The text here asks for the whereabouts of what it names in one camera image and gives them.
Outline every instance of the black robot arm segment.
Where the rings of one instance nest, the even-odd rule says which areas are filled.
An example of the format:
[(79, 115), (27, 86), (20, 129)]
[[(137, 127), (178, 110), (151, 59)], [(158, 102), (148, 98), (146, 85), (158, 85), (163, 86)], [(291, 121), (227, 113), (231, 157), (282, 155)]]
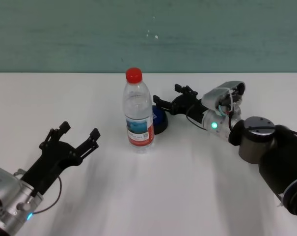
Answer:
[(36, 196), (38, 192), (43, 195), (66, 168), (80, 165), (85, 157), (98, 148), (96, 141), (100, 134), (97, 129), (77, 148), (60, 141), (69, 129), (68, 122), (64, 122), (59, 129), (50, 130), (39, 146), (42, 155), (21, 178), (34, 188), (32, 196)]

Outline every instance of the red bottle cap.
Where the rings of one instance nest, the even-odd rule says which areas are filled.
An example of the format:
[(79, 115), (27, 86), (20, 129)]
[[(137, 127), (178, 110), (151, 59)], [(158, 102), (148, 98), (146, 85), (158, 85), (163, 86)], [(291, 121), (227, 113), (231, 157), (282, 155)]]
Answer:
[(136, 67), (128, 69), (125, 76), (130, 84), (137, 84), (142, 81), (142, 71)]

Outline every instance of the bottle label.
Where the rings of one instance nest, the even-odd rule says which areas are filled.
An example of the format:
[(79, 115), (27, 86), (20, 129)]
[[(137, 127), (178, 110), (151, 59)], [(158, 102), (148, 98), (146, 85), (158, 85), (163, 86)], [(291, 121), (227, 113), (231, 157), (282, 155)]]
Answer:
[(146, 146), (154, 139), (153, 116), (145, 119), (126, 117), (130, 143), (135, 146)]

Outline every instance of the white table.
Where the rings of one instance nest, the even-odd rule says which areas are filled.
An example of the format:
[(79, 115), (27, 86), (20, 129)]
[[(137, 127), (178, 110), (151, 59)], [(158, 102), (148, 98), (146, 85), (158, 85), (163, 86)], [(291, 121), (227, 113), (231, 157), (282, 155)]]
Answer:
[[(151, 94), (172, 100), (174, 84), (199, 97), (242, 80), (243, 118), (264, 116), (297, 131), (297, 73), (145, 74)], [(99, 148), (62, 173), (59, 203), (34, 216), (18, 236), (297, 236), (297, 217), (279, 205), (257, 166), (238, 147), (168, 116), (148, 154), (128, 145), (123, 74), (0, 74), (0, 167), (28, 169), (39, 144), (64, 120), (77, 146), (97, 127)], [(52, 203), (58, 181), (39, 209)]]

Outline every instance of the metal cylinder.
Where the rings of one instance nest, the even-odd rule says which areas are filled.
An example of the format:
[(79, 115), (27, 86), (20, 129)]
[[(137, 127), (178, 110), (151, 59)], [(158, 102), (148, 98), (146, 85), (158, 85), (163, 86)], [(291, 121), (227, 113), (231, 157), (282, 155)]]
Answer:
[(263, 117), (250, 117), (244, 121), (244, 133), (239, 156), (246, 162), (258, 164), (261, 157), (270, 150), (274, 141), (275, 125)]

